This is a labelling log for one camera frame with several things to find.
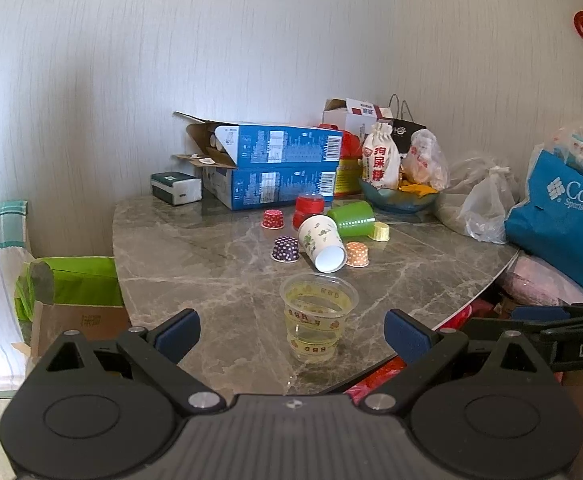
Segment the orange polka dot cupcake liner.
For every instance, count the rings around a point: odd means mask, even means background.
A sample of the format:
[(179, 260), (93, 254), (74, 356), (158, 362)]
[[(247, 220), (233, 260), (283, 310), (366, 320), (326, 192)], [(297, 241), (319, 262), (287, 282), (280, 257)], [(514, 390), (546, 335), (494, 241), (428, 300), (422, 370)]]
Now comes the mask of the orange polka dot cupcake liner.
[(348, 242), (346, 248), (346, 266), (365, 268), (369, 265), (369, 247), (361, 242)]

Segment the red banded clear cup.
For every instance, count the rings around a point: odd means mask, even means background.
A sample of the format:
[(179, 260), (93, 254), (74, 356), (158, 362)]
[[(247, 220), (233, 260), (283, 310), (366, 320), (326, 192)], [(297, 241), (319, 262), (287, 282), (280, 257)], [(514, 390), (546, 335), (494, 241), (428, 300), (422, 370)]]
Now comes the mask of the red banded clear cup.
[(293, 211), (293, 228), (298, 231), (302, 222), (317, 214), (323, 214), (325, 197), (317, 193), (300, 194)]

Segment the lower blue cardboard box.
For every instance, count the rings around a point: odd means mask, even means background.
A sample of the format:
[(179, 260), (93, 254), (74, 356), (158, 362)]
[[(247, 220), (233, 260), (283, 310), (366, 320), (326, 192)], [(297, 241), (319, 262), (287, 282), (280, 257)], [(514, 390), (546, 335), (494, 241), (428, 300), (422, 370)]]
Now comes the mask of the lower blue cardboard box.
[(233, 211), (292, 204), (299, 195), (333, 198), (337, 162), (259, 164), (237, 168), (201, 157), (177, 155), (202, 170), (203, 187)]

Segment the clear bag with snacks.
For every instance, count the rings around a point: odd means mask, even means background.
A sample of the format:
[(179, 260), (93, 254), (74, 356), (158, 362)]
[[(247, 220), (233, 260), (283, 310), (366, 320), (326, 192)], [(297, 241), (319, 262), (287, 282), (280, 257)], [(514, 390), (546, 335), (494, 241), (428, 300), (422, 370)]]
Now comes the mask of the clear bag with snacks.
[(426, 184), (437, 192), (449, 185), (449, 166), (437, 137), (428, 129), (411, 136), (410, 150), (402, 162), (403, 174), (415, 184)]

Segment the upper blue cardboard box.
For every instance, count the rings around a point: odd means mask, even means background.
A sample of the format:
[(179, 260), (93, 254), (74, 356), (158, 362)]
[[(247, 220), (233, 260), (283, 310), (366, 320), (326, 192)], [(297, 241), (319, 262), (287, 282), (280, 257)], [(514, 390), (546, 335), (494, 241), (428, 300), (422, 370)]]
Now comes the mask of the upper blue cardboard box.
[(197, 167), (247, 169), (264, 165), (335, 164), (340, 159), (340, 130), (253, 122), (220, 122), (176, 110), (196, 144), (193, 154), (178, 155)]

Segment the blue Columbia shopping bag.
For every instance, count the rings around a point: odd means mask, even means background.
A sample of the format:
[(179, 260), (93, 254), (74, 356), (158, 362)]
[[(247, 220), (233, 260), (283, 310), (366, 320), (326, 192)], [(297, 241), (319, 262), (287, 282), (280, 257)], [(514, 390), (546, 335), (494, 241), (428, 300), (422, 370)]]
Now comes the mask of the blue Columbia shopping bag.
[(507, 239), (583, 288), (583, 174), (540, 148), (525, 190), (504, 222)]

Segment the white drawstring candy bag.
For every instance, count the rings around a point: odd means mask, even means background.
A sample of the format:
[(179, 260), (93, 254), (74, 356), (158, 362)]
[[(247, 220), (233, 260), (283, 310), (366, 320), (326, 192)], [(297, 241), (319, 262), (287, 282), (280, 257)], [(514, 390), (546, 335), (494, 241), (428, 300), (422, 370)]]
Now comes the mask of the white drawstring candy bag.
[(391, 125), (375, 122), (362, 146), (363, 180), (374, 188), (399, 187), (400, 153), (391, 133)]

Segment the clear cup with HBD ribbon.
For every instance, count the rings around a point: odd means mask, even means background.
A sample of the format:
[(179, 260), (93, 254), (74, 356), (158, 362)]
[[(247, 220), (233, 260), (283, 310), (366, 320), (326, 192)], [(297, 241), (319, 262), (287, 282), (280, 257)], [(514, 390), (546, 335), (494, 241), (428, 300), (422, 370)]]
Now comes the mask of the clear cup with HBD ribbon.
[(333, 275), (300, 273), (281, 285), (286, 338), (295, 358), (323, 363), (334, 358), (359, 294)]

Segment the red checkered cupcake liner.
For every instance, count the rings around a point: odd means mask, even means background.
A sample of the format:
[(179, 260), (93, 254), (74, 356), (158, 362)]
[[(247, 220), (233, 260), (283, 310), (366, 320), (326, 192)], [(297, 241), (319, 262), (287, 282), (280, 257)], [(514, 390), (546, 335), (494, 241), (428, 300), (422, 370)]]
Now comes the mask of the red checkered cupcake liner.
[(267, 209), (262, 214), (261, 226), (266, 230), (280, 230), (285, 226), (285, 214), (279, 209)]

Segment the red white carton box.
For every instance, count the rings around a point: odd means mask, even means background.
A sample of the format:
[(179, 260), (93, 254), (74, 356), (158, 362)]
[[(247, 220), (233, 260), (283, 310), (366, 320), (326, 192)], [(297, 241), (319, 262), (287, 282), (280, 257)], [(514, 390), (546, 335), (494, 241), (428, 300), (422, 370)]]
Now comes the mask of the red white carton box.
[(371, 132), (372, 125), (385, 118), (393, 118), (389, 107), (351, 98), (329, 99), (324, 106), (322, 122), (364, 139)]

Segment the black paper gift bag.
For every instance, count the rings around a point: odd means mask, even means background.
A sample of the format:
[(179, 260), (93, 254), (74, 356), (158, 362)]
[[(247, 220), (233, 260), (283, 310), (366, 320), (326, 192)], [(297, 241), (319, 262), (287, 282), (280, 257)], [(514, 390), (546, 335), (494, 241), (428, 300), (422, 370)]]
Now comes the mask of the black paper gift bag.
[(391, 120), (392, 141), (401, 154), (406, 154), (411, 147), (412, 134), (425, 129), (425, 126), (414, 119), (409, 104), (406, 100), (400, 100), (395, 93), (390, 97), (388, 107), (391, 112), (394, 108), (397, 109), (397, 115)]

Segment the green plastic cup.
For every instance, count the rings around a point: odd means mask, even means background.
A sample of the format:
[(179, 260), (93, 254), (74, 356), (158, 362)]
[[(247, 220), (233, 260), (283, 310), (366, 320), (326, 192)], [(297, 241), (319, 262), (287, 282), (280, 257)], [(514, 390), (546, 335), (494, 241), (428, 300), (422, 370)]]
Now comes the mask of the green plastic cup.
[(374, 231), (374, 210), (365, 200), (331, 208), (326, 215), (335, 222), (341, 237), (369, 236)]

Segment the white floral paper cup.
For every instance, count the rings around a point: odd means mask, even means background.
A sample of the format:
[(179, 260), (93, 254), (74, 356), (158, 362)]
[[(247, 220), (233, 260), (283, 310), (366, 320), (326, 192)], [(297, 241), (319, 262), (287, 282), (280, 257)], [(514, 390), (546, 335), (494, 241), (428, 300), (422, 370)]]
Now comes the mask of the white floral paper cup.
[(337, 272), (346, 264), (346, 248), (337, 224), (325, 214), (317, 214), (302, 222), (298, 240), (299, 246), (320, 273)]

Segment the clear plastic bag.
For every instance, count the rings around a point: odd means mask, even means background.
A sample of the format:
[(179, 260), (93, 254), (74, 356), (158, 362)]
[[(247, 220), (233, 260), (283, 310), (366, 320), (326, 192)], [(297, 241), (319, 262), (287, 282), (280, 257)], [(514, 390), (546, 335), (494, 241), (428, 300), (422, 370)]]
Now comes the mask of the clear plastic bag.
[(438, 195), (433, 213), (457, 234), (504, 245), (504, 222), (518, 201), (519, 186), (505, 159), (469, 153), (451, 166), (449, 186)]

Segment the purple polka dot cupcake liner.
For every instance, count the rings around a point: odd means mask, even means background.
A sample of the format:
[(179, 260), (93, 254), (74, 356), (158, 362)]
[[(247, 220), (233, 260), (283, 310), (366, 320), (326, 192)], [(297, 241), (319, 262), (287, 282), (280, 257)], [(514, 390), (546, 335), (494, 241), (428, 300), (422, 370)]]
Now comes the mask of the purple polka dot cupcake liner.
[(271, 258), (277, 262), (292, 263), (300, 258), (299, 243), (296, 237), (280, 235), (275, 238)]

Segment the green white tissue pack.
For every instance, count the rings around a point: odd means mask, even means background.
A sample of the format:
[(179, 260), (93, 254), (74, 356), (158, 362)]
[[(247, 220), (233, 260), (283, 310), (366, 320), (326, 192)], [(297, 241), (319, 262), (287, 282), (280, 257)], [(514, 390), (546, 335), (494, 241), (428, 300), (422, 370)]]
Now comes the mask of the green white tissue pack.
[(203, 198), (202, 180), (179, 171), (152, 174), (150, 186), (155, 197), (172, 207), (199, 202)]

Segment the yellow cupcake liner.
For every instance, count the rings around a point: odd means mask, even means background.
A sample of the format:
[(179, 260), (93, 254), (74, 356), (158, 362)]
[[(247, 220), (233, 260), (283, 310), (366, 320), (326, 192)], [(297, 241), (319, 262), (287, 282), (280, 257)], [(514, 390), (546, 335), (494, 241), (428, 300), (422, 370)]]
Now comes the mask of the yellow cupcake liner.
[(367, 237), (375, 240), (375, 242), (388, 242), (390, 240), (390, 228), (385, 222), (375, 221), (372, 231)]

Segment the teal bowl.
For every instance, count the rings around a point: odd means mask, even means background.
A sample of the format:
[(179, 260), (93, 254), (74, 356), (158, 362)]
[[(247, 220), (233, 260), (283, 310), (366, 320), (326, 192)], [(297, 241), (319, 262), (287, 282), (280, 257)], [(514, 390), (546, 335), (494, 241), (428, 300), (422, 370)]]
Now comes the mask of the teal bowl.
[(394, 212), (395, 214), (416, 214), (428, 209), (436, 202), (437, 193), (425, 196), (417, 196), (413, 193), (406, 193), (400, 190), (389, 190), (389, 188), (374, 188), (372, 184), (360, 179), (360, 188), (364, 199), (375, 208)]

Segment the yellow red box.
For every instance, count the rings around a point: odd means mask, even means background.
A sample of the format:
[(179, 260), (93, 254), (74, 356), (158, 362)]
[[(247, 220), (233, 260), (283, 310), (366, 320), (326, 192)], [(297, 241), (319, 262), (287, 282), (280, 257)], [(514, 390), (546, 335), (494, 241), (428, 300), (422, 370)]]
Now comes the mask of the yellow red box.
[(341, 150), (336, 170), (334, 196), (343, 197), (361, 192), (359, 180), (362, 178), (362, 144), (358, 136), (341, 133)]

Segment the blue cardboard box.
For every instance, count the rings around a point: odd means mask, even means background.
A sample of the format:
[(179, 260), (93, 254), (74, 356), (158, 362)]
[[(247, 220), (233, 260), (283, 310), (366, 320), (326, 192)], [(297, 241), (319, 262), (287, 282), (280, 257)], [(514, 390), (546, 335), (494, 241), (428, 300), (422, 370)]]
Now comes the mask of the blue cardboard box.
[(178, 155), (197, 167), (247, 169), (264, 165), (335, 164), (340, 159), (340, 130), (253, 122), (220, 122), (176, 110), (196, 144), (193, 154)]
[(259, 164), (237, 168), (201, 157), (177, 155), (202, 170), (203, 187), (233, 211), (292, 204), (299, 195), (333, 198), (337, 162)]

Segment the green lined cardboard box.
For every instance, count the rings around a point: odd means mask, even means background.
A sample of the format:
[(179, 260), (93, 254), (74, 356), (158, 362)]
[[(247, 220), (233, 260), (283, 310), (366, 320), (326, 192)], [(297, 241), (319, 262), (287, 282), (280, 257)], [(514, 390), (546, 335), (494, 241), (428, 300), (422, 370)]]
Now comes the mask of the green lined cardboard box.
[(112, 257), (48, 257), (26, 263), (14, 301), (25, 339), (14, 348), (33, 361), (66, 330), (105, 340), (131, 326)]

